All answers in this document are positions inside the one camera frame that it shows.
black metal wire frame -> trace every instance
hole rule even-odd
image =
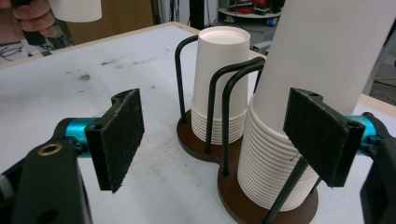
[[[233,86],[245,75],[262,70],[264,63],[255,63],[239,70],[228,80],[222,94],[222,174],[228,175],[228,140],[229,140],[229,117],[230,117],[230,96]]]
[[[216,85],[218,83],[218,80],[225,74],[230,73],[230,72],[236,72],[238,70],[241,70],[244,67],[256,64],[256,63],[261,63],[261,65],[265,62],[265,59],[263,57],[257,57],[254,59],[251,59],[249,61],[243,62],[243,63],[236,63],[232,65],[228,65],[225,67],[220,68],[213,77],[210,79],[210,84],[209,84],[209,96],[208,96],[208,105],[207,105],[207,121],[206,121],[206,142],[205,142],[205,153],[209,154],[211,151],[211,143],[212,143],[212,128],[213,128],[213,114],[215,110],[215,96],[216,96]],[[260,80],[260,76],[262,74],[262,69],[259,70],[259,74],[257,75],[256,78],[256,85],[254,88],[254,91],[256,91],[257,83]]]
[[[184,106],[184,92],[183,92],[183,79],[181,76],[181,63],[180,63],[180,52],[183,48],[198,40],[198,35],[193,35],[181,41],[176,48],[175,51],[175,65],[176,65],[176,75],[177,75],[177,90],[178,90],[178,102],[180,104],[180,114],[181,114],[181,122],[186,123],[186,109]]]
[[[276,215],[280,211],[280,208],[282,208],[285,201],[289,198],[291,192],[293,191],[294,187],[296,187],[298,181],[300,180],[307,167],[308,163],[303,157],[301,157],[291,171],[291,174],[289,175],[288,180],[286,180],[286,183],[283,186],[282,190],[277,195],[275,202],[271,206],[271,209],[265,219],[262,221],[262,224],[273,223]]]

dark stain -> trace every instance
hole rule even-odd
[[[110,63],[114,63],[115,61],[110,61],[110,62],[104,62],[104,63],[101,63],[101,65],[103,66],[103,65],[107,65],[107,64],[110,64]]]
[[[90,74],[85,74],[78,77],[78,81],[89,81],[90,79],[91,79]]]

black foam pad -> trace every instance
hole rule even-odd
[[[111,98],[113,106],[85,128],[101,190],[116,192],[145,131],[139,89]]]

cyan metal part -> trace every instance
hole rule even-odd
[[[366,126],[366,129],[364,130],[363,133],[363,137],[361,138],[361,148],[358,150],[357,154],[369,156],[366,153],[364,153],[363,150],[364,147],[368,147],[368,146],[372,146],[374,150],[377,150],[376,148],[377,142],[379,142],[381,139],[378,138],[377,136],[374,124],[364,116],[346,116],[346,118],[355,120],[361,123],[362,125]]]
[[[73,137],[77,140],[74,142],[75,144],[79,144],[79,147],[75,147],[76,150],[79,150],[78,154],[80,158],[90,158],[91,152],[88,146],[87,136],[85,135],[84,129],[89,124],[94,123],[97,118],[87,118],[87,119],[73,119],[70,121],[69,125],[66,129],[66,137]]]

shelf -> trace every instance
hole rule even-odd
[[[251,13],[251,14],[240,14],[239,13],[238,14],[238,13],[235,13],[235,12],[227,11],[223,7],[219,8],[219,12],[221,12],[221,13],[223,13],[225,15],[228,15],[228,16],[235,16],[235,17],[241,17],[241,18],[251,18],[251,19],[265,19],[265,18],[273,18],[273,17],[280,16],[280,13],[276,13],[276,14],[267,13],[265,15],[257,15],[257,14],[253,14],[253,13]]]

